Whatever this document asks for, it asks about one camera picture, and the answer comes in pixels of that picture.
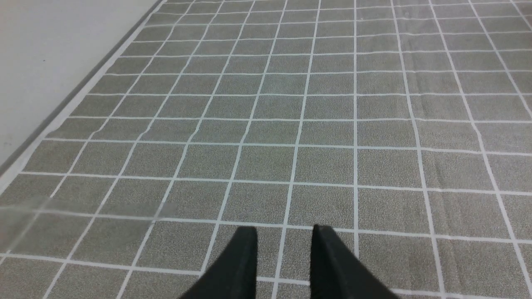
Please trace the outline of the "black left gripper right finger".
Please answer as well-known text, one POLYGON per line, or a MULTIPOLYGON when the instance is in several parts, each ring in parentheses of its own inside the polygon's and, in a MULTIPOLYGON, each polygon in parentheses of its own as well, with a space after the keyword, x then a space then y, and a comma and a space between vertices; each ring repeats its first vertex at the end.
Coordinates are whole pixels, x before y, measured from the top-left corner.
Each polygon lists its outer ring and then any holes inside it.
POLYGON ((331 226, 314 225, 312 299, 397 299, 349 250, 331 226))

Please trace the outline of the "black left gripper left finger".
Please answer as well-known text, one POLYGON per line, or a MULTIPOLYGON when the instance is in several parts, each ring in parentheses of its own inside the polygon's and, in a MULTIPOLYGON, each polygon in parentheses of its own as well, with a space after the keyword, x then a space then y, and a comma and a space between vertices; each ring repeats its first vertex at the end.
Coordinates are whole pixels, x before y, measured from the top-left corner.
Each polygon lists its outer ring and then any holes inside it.
POLYGON ((254 299, 258 268, 258 233, 238 227, 220 256, 181 299, 254 299))

